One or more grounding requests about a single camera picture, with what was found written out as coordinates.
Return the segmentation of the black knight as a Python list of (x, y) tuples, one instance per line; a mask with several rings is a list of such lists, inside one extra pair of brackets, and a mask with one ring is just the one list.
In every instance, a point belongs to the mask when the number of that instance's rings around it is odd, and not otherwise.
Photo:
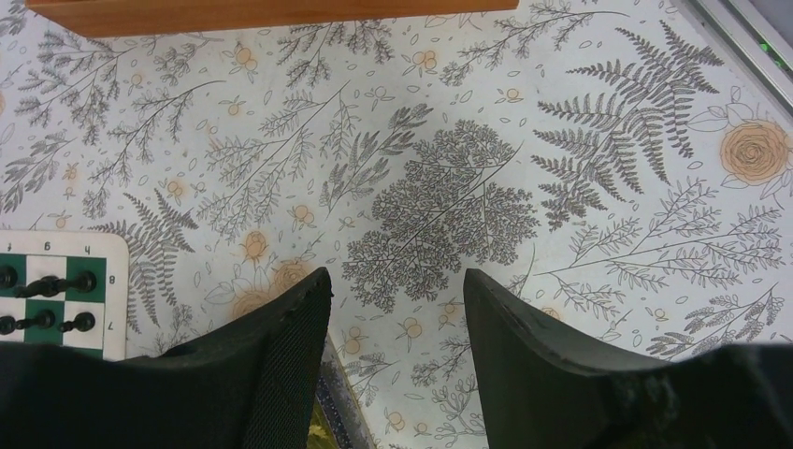
[(19, 273), (11, 265), (0, 266), (0, 288), (13, 289), (18, 285)]

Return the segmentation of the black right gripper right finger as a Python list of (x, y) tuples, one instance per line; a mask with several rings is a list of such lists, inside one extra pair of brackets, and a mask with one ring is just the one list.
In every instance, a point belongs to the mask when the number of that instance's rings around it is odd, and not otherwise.
[(792, 349), (639, 355), (536, 309), (477, 268), (463, 296), (493, 448), (788, 448)]

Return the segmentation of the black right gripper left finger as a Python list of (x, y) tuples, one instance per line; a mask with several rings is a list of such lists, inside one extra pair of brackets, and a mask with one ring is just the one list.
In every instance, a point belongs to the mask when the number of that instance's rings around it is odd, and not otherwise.
[(266, 305), (156, 357), (1, 346), (5, 448), (302, 448), (331, 309), (317, 268)]

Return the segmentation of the black rook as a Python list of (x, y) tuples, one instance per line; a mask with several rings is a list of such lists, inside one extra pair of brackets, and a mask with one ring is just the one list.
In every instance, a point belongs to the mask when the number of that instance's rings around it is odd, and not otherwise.
[(92, 292), (97, 286), (97, 279), (91, 271), (82, 271), (73, 279), (63, 279), (54, 275), (42, 277), (27, 285), (14, 289), (15, 297), (55, 297), (69, 289), (80, 293)]

